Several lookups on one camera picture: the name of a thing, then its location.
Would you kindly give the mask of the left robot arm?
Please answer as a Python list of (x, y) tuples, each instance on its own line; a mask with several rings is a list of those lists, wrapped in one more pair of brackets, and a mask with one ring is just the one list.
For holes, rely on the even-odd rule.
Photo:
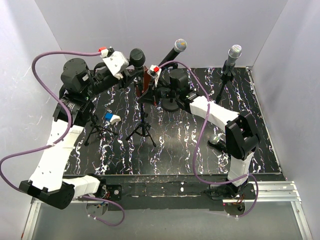
[(31, 177), (20, 182), (19, 190), (60, 210), (85, 195), (103, 199), (107, 193), (105, 179), (94, 173), (64, 179), (64, 169), (87, 124), (91, 126), (90, 135), (108, 131), (98, 124), (92, 99), (115, 85), (125, 88), (143, 74), (144, 63), (133, 59), (116, 61), (113, 56), (107, 57), (94, 69), (89, 69), (82, 58), (68, 60), (60, 77), (63, 85), (53, 113), (49, 147)]

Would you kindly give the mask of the small black tripod stand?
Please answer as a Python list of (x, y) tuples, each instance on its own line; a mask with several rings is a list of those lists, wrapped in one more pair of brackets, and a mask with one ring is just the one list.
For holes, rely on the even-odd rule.
[(93, 134), (98, 134), (98, 138), (102, 138), (105, 135), (105, 132), (109, 132), (113, 136), (118, 136), (117, 132), (114, 132), (110, 128), (107, 128), (105, 126), (99, 125), (98, 124), (98, 120), (99, 120), (99, 118), (95, 113), (93, 113), (90, 116), (90, 127), (91, 127), (91, 130), (87, 134), (87, 137), (86, 137), (86, 139), (85, 139), (85, 141), (83, 143), (86, 147), (89, 145), (89, 139), (90, 139), (91, 135), (93, 135)]

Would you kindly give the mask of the black glitter microphone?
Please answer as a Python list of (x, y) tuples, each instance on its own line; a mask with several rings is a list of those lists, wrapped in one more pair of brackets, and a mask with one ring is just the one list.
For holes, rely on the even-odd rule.
[(211, 135), (209, 140), (207, 141), (208, 145), (219, 150), (221, 152), (227, 152), (226, 143), (219, 135)]

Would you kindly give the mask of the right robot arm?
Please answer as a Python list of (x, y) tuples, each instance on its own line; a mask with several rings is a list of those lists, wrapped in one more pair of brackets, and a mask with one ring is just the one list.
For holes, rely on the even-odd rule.
[(250, 164), (261, 141), (254, 117), (247, 111), (228, 110), (211, 101), (207, 95), (200, 95), (190, 87), (188, 76), (181, 68), (171, 70), (170, 82), (161, 84), (162, 70), (156, 65), (144, 70), (147, 80), (139, 102), (157, 104), (160, 99), (174, 99), (181, 110), (222, 130), (226, 152), (230, 156), (229, 172), (222, 184), (230, 198), (239, 198), (245, 192)]

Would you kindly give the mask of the tall black tripod stand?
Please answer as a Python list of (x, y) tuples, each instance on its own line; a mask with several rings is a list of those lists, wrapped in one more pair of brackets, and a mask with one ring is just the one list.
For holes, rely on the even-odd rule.
[[(138, 77), (137, 80), (134, 82), (134, 86), (135, 86), (136, 94), (141, 97), (144, 89), (143, 80), (140, 77)], [(150, 138), (152, 145), (154, 147), (157, 147), (155, 141), (153, 140), (149, 132), (151, 125), (146, 121), (146, 117), (148, 116), (148, 114), (145, 112), (144, 104), (139, 103), (139, 106), (140, 106), (140, 112), (139, 112), (140, 123), (131, 132), (131, 134), (125, 138), (125, 140), (128, 141), (134, 134), (137, 134), (143, 138)]]

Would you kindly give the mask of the matte black microphone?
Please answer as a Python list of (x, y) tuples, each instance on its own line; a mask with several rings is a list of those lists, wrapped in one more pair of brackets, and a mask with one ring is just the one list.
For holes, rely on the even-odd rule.
[(134, 48), (129, 54), (129, 64), (134, 67), (135, 70), (143, 70), (146, 57), (144, 52), (140, 48)]

